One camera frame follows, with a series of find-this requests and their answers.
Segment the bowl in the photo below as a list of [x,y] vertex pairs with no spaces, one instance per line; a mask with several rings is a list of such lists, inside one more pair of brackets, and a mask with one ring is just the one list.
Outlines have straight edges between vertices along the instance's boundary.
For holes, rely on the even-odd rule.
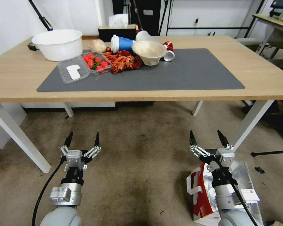
[[139,55],[145,65],[153,66],[166,54],[166,47],[155,41],[136,41],[132,44],[132,50]]
[[82,54],[82,32],[78,30],[53,30],[32,38],[44,57],[50,61],[63,61]]

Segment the black box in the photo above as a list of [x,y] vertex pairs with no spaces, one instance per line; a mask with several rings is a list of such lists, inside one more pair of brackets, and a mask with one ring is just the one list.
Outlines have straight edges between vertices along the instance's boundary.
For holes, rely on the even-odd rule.
[[119,28],[100,26],[98,28],[98,34],[100,36],[100,39],[103,40],[104,42],[110,42],[113,35],[135,40],[136,26],[134,24],[130,24],[127,27],[119,27]]

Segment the blue paper cup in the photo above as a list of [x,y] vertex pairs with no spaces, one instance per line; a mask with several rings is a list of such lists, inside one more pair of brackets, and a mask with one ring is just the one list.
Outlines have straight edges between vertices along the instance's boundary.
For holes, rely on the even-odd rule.
[[132,51],[131,45],[134,42],[134,40],[113,35],[110,41],[110,48],[114,53],[121,50]]

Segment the food waste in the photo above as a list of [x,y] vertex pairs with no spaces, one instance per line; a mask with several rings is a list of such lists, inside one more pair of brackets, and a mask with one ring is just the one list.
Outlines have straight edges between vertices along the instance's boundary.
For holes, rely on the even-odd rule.
[[117,74],[123,70],[136,70],[142,65],[142,60],[138,55],[126,50],[118,51],[113,55],[110,47],[107,47],[106,52],[102,53],[112,63],[111,72]]

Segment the red tomato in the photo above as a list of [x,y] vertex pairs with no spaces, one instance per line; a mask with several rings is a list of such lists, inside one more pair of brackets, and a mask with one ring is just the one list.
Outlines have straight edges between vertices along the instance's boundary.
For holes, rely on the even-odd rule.
[[89,53],[87,56],[88,56],[89,59],[95,58],[95,56],[92,53]]
[[98,66],[98,67],[97,67],[97,71],[98,71],[98,72],[103,72],[103,67],[102,67],[101,65]]
[[93,59],[88,59],[87,60],[87,64],[89,64],[90,62],[93,64]]
[[87,62],[87,60],[89,60],[89,57],[85,55],[85,56],[83,56],[83,59],[84,59],[84,61]]
[[93,61],[92,61],[92,62],[88,62],[88,67],[89,67],[90,69],[92,69],[92,66],[93,66]]
[[107,63],[106,61],[104,61],[104,62],[102,63],[102,67],[108,67],[108,63]]
[[98,57],[96,57],[96,58],[95,58],[95,62],[101,63],[101,59],[98,58]]

